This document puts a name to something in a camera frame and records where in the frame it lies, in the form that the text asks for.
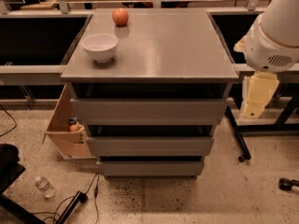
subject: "drawer gap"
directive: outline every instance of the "drawer gap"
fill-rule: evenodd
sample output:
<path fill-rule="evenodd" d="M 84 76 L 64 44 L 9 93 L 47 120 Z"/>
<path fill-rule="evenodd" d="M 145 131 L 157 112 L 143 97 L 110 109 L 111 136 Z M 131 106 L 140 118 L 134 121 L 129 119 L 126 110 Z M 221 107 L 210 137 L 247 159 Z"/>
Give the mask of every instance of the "drawer gap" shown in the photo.
<path fill-rule="evenodd" d="M 100 156 L 100 161 L 202 161 L 202 156 Z"/>
<path fill-rule="evenodd" d="M 212 125 L 90 125 L 92 136 L 198 137 L 209 136 Z"/>
<path fill-rule="evenodd" d="M 212 99 L 223 97 L 225 83 L 75 83 L 78 98 Z"/>

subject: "cabinet top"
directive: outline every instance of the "cabinet top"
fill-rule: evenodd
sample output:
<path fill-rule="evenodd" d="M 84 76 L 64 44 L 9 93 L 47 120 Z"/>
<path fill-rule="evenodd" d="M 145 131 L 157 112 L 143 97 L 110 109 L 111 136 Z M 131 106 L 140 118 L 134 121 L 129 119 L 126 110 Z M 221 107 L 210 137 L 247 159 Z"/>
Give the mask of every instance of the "cabinet top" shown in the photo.
<path fill-rule="evenodd" d="M 63 82 L 230 82 L 237 73 L 204 8 L 128 8 L 127 26 L 116 26 L 112 8 L 94 11 L 72 54 Z M 119 39 L 107 63 L 81 46 L 92 34 Z"/>

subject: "drawer front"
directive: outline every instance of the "drawer front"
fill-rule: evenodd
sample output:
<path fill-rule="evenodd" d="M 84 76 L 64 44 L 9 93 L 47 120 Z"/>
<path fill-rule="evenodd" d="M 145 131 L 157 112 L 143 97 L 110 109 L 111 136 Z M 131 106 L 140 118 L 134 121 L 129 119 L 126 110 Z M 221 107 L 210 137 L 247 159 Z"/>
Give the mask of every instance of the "drawer front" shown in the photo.
<path fill-rule="evenodd" d="M 87 137 L 92 155 L 98 156 L 206 156 L 211 137 Z"/>
<path fill-rule="evenodd" d="M 204 161 L 126 161 L 98 162 L 99 173 L 113 176 L 189 176 L 197 177 L 202 173 Z"/>
<path fill-rule="evenodd" d="M 226 108 L 216 100 L 72 99 L 79 119 L 89 125 L 218 124 Z"/>

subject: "gray cabinet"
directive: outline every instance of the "gray cabinet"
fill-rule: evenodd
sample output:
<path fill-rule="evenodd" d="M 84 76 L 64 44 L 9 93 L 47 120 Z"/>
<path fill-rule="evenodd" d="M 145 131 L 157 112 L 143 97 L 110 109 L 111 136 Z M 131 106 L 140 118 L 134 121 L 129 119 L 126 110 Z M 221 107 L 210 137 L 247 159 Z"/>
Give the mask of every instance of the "gray cabinet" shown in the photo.
<path fill-rule="evenodd" d="M 237 81 L 206 11 L 129 9 L 127 27 L 111 12 L 95 10 L 82 39 L 126 33 L 115 57 L 96 63 L 79 42 L 62 74 L 99 173 L 197 177 Z"/>

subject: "black chair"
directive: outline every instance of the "black chair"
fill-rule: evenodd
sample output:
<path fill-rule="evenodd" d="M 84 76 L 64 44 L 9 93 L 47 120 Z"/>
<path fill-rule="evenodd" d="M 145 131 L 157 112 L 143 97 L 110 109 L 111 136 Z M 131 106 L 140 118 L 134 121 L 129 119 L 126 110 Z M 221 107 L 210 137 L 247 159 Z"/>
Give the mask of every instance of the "black chair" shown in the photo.
<path fill-rule="evenodd" d="M 25 224 L 45 223 L 3 194 L 3 192 L 25 171 L 25 168 L 18 164 L 19 160 L 19 150 L 15 146 L 0 144 L 0 206 L 7 209 L 8 212 Z M 86 200 L 87 195 L 78 191 L 55 223 L 64 223 L 77 203 L 84 203 Z"/>

